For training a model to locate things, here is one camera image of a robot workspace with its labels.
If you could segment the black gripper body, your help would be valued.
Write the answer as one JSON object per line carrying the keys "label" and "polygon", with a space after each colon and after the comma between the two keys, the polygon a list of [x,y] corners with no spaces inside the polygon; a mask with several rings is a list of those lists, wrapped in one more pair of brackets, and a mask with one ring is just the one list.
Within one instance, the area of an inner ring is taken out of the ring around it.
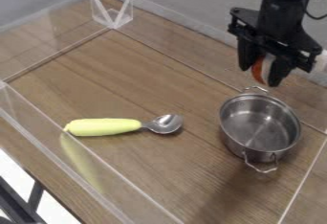
{"label": "black gripper body", "polygon": [[291,59],[310,72],[322,46],[307,34],[303,18],[310,0],[262,0],[260,9],[234,7],[227,31],[260,47],[262,54]]}

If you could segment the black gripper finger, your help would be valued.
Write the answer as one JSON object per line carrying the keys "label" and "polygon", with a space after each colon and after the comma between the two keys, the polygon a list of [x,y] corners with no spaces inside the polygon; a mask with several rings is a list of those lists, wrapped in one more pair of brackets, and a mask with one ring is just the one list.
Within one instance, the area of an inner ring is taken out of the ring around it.
{"label": "black gripper finger", "polygon": [[262,56],[260,47],[246,38],[238,39],[239,67],[247,71]]}
{"label": "black gripper finger", "polygon": [[278,87],[295,68],[296,64],[291,59],[278,56],[270,68],[268,86]]}

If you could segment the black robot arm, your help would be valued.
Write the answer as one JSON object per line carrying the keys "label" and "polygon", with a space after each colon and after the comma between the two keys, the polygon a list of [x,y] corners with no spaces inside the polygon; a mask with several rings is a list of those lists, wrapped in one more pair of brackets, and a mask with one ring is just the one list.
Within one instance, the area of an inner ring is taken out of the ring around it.
{"label": "black robot arm", "polygon": [[227,31],[238,39],[242,70],[271,87],[294,69],[310,72],[323,47],[307,34],[303,19],[310,17],[310,0],[262,0],[260,9],[232,8]]}

